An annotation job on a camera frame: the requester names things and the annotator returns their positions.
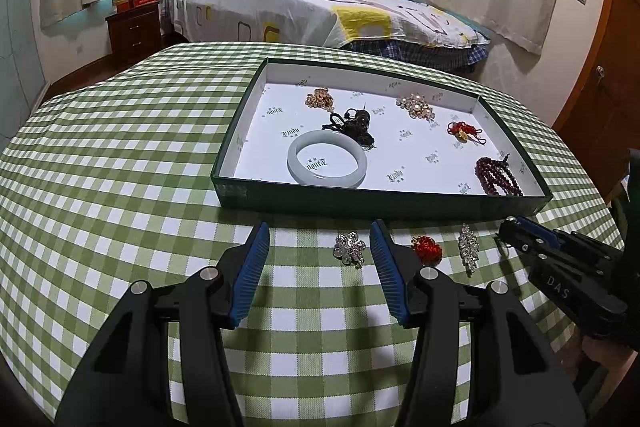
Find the wooden door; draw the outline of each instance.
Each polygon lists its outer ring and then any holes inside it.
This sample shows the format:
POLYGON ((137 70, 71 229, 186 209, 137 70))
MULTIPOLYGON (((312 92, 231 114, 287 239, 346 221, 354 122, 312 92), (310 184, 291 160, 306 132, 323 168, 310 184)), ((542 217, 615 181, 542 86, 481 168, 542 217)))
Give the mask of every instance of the wooden door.
POLYGON ((626 150, 640 148, 640 0, 610 2, 588 68, 584 88, 556 131, 606 198, 625 176, 626 150))

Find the jewelry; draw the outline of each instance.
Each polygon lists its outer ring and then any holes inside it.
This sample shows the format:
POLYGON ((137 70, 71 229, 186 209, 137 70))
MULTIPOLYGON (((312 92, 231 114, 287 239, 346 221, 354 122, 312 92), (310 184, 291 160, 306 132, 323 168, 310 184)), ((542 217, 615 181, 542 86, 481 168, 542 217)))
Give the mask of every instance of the jewelry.
POLYGON ((287 167, 293 178, 301 185, 317 185, 319 187, 356 187, 367 173, 367 155, 354 140, 331 131, 309 131, 298 136, 289 146, 287 167), (345 149, 354 157, 358 167, 346 176, 322 176, 306 169, 298 160, 298 153, 305 147, 316 143, 328 143, 345 149))
POLYGON ((362 268, 364 263, 362 251, 365 248, 367 245, 360 240, 358 232, 349 232, 347 235, 339 233, 335 237, 334 257, 341 259, 345 266, 353 264, 356 268, 362 268))
POLYGON ((412 237, 411 246, 418 254, 422 264, 435 266, 442 261, 442 248, 428 235, 412 237))
POLYGON ((428 121, 433 121, 435 118, 433 109, 421 94, 411 93, 409 97, 398 98, 396 105, 406 109, 411 118, 424 118, 428 121))
POLYGON ((476 176, 487 194, 498 196, 496 187, 500 187, 507 196, 522 196, 522 190, 518 187, 516 178, 509 170, 508 158, 509 155, 505 156, 504 160, 498 161, 484 157, 476 162, 476 176))
POLYGON ((462 143, 466 143, 472 136, 480 145, 484 145, 486 140, 478 137, 482 133, 482 129, 476 129, 473 125, 464 122, 451 122, 447 127, 447 132, 452 134, 462 143))
POLYGON ((329 112, 334 110, 334 97, 329 94, 328 87, 318 87, 313 93, 306 96, 306 105, 308 107, 319 107, 329 112))
POLYGON ((365 111, 364 109, 348 109, 344 114, 344 118, 336 112, 332 112, 329 116, 329 120, 331 123, 323 125, 322 129, 341 132, 349 138, 356 140, 356 142, 367 150, 373 147, 374 139, 367 132, 369 129, 369 123, 371 122, 369 111, 365 111), (354 115, 351 116, 349 111, 353 111, 354 115))
POLYGON ((462 264, 465 265, 466 271, 471 275, 478 269, 478 261, 480 259, 478 252, 480 247, 478 245, 478 238, 476 234, 471 232, 469 225, 462 225, 462 231, 458 238, 458 248, 460 249, 460 257, 462 257, 462 264))

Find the wooden floor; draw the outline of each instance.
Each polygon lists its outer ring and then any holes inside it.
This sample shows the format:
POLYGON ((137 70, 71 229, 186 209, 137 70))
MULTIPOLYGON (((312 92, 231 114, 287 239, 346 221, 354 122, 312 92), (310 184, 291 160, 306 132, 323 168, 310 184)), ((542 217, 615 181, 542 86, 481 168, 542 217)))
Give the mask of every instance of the wooden floor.
MULTIPOLYGON (((180 42, 188 42, 183 36, 178 33, 172 33, 162 38, 162 48, 166 49, 174 44, 180 42)), ((42 98, 41 104, 52 99, 54 96, 63 94, 66 92, 75 91, 87 86, 93 86, 98 82, 107 80, 113 75, 122 73, 131 67, 131 64, 122 66, 117 64, 111 55, 99 58, 86 66, 69 73, 67 76, 63 76, 57 82, 54 82, 49 86, 47 92, 42 98)))

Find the red string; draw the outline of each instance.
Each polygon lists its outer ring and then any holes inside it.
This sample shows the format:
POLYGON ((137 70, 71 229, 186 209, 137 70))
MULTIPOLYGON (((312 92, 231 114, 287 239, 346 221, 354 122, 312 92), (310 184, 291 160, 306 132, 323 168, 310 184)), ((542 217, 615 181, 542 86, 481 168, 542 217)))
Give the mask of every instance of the red string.
POLYGON ((482 129, 476 129, 473 125, 464 122, 451 122, 449 127, 447 127, 447 132, 454 136, 460 131, 464 132, 467 136, 473 136, 479 144, 484 145, 486 143, 484 138, 478 137, 478 135, 482 133, 482 129))
POLYGON ((411 240, 422 264, 437 264, 442 260, 442 248, 431 237, 419 235, 411 240))

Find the door frame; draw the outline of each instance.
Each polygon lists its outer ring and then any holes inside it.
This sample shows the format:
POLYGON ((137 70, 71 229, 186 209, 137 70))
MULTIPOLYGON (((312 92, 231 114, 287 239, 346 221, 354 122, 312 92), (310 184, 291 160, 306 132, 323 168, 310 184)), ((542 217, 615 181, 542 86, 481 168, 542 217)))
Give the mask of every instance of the door frame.
POLYGON ((600 11, 600 19, 598 20, 598 25, 596 26, 596 32, 593 36, 593 42, 591 43, 591 48, 589 49, 589 53, 584 60, 584 65, 582 66, 582 70, 580 71, 580 75, 578 79, 575 81, 574 89, 572 89, 569 97, 564 102, 564 107, 560 114, 556 118, 552 129, 559 133, 562 129, 562 126, 566 123, 571 115, 571 111, 574 109, 575 104, 578 102, 580 98, 580 94, 584 89, 584 86, 587 84, 589 77, 591 76, 591 71, 593 71, 593 67, 596 63, 596 58, 598 56, 598 52, 600 51, 600 46, 602 45, 602 39, 604 38, 604 34, 607 30, 607 23, 609 23, 609 15, 611 12, 611 4, 613 0, 603 0, 602 1, 602 10, 600 11))

